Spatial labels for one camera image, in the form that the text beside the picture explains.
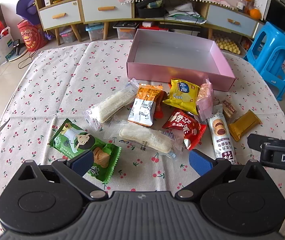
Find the white jam cookie pack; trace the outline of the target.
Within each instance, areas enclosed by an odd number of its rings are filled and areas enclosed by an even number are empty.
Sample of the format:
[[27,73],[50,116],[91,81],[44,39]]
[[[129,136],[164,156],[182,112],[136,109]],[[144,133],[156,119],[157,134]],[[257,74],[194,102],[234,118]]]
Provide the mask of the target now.
[[225,116],[220,108],[215,110],[215,113],[208,118],[208,125],[213,141],[215,156],[230,161],[236,164],[235,151],[232,143],[232,137],[226,123]]

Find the green cartoon snack pack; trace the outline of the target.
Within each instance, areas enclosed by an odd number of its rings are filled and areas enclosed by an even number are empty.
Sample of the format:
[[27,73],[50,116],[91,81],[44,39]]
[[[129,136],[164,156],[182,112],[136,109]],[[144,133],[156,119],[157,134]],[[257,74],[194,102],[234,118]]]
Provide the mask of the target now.
[[109,183],[122,151],[121,147],[98,139],[69,119],[64,120],[49,145],[70,159],[93,152],[93,166],[88,173],[105,184]]

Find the red snack pack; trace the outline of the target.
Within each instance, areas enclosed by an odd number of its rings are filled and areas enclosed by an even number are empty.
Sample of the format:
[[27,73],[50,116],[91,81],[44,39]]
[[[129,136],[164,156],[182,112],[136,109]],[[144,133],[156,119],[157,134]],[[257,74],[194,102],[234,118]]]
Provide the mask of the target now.
[[201,124],[191,115],[176,108],[166,123],[163,124],[163,129],[176,129],[183,132],[183,142],[188,150],[193,150],[201,141],[201,138],[206,130],[206,125]]

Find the gold bar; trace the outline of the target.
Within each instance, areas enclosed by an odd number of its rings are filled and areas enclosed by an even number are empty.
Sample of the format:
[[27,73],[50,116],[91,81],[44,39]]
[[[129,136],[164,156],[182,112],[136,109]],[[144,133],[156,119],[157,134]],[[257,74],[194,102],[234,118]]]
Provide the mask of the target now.
[[261,120],[251,110],[248,110],[234,122],[228,124],[229,133],[238,142],[247,132],[259,124],[261,124]]

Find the small brown cracker pack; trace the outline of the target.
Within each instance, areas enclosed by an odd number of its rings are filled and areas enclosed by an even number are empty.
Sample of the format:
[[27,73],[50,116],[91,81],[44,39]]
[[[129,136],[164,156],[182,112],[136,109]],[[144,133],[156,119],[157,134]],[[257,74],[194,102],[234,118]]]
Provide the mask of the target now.
[[227,120],[231,119],[236,114],[236,109],[228,100],[223,100],[222,106],[223,114]]

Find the pink wafer pack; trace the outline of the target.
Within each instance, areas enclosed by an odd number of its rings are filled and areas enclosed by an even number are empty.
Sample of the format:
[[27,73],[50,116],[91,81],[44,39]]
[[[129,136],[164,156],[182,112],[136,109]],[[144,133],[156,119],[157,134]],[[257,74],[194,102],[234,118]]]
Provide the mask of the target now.
[[206,122],[207,118],[210,118],[213,112],[213,85],[209,79],[200,86],[198,96],[196,98],[196,107],[198,116],[201,122]]

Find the clear white rice cracker pack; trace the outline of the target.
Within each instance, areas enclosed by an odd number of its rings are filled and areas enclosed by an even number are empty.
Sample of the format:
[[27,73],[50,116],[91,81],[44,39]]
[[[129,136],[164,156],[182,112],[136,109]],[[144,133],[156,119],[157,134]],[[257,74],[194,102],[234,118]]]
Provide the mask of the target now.
[[97,131],[100,125],[108,121],[117,111],[134,101],[138,88],[138,81],[132,78],[122,90],[85,110],[83,115],[87,123]]

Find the yellow chip bag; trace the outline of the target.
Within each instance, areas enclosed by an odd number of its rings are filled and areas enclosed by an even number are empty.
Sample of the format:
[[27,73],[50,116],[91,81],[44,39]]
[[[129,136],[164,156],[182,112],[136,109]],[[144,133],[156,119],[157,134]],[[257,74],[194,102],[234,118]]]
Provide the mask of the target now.
[[163,103],[183,111],[198,115],[196,99],[200,87],[192,82],[182,79],[171,79],[171,88],[168,98]]

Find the orange white snack pack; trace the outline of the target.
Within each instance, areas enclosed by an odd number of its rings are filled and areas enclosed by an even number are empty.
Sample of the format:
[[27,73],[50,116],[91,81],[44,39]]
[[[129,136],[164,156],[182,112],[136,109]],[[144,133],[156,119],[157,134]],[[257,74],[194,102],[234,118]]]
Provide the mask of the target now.
[[138,125],[151,127],[156,109],[156,101],[163,91],[163,86],[140,83],[127,120]]

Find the pink cardboard box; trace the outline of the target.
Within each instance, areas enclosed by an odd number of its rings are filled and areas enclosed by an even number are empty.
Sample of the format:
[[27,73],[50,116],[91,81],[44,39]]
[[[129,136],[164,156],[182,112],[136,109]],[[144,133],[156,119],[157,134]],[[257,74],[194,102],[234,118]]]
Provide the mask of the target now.
[[136,31],[126,66],[137,80],[169,83],[183,79],[196,85],[205,79],[214,90],[227,92],[235,75],[217,44],[206,38],[166,31]]

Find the yellow egg tray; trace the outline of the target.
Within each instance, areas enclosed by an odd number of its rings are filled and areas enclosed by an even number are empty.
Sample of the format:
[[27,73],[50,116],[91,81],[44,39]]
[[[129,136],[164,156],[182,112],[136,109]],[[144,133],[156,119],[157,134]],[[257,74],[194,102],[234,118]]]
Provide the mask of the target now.
[[238,55],[241,54],[239,46],[230,38],[217,34],[213,35],[211,39],[217,44],[220,49],[230,51],[231,53]]

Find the white shopping bag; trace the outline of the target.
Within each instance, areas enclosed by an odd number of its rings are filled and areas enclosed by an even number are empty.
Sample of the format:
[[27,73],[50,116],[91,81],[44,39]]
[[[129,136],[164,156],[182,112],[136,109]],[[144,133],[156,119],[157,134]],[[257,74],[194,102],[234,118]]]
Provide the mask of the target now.
[[10,27],[6,27],[1,31],[0,38],[0,65],[6,63],[14,54],[14,39],[11,35]]

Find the blue lid storage bin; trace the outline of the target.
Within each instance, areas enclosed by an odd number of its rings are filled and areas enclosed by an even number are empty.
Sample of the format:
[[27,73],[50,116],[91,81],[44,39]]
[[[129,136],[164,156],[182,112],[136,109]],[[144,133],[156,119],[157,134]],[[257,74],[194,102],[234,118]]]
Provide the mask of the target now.
[[85,30],[88,32],[91,41],[102,40],[104,33],[103,23],[87,24]]

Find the lower orange fruit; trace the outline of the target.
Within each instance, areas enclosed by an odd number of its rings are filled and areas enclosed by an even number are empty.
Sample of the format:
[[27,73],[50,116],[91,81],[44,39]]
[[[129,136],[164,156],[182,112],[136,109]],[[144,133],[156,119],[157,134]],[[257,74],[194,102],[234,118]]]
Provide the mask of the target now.
[[261,12],[258,8],[252,8],[249,11],[249,15],[251,16],[251,18],[255,19],[255,20],[260,20],[261,19]]

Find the red shoe box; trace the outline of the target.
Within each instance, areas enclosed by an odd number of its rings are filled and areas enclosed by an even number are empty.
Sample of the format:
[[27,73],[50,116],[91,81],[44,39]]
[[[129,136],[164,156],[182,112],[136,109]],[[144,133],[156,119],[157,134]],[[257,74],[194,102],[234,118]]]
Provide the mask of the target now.
[[139,29],[144,29],[144,30],[157,30],[157,31],[169,31],[168,28],[162,28],[162,27],[159,27],[157,25],[153,25],[151,27],[144,27],[142,24],[139,25]]

